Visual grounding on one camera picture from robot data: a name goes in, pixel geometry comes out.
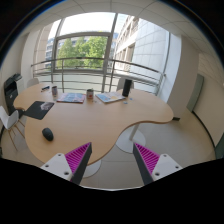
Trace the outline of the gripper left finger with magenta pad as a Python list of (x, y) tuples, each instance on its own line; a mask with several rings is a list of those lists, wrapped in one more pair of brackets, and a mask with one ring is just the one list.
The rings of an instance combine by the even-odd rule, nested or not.
[(72, 151), (63, 154), (57, 153), (41, 168), (76, 185), (79, 185), (89, 158), (92, 154), (91, 143), (86, 143)]

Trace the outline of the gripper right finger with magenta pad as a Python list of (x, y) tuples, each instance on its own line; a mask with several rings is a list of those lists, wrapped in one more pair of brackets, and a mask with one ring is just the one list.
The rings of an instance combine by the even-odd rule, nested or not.
[(133, 144), (133, 154), (145, 185), (182, 169), (168, 154), (158, 154), (137, 143)]

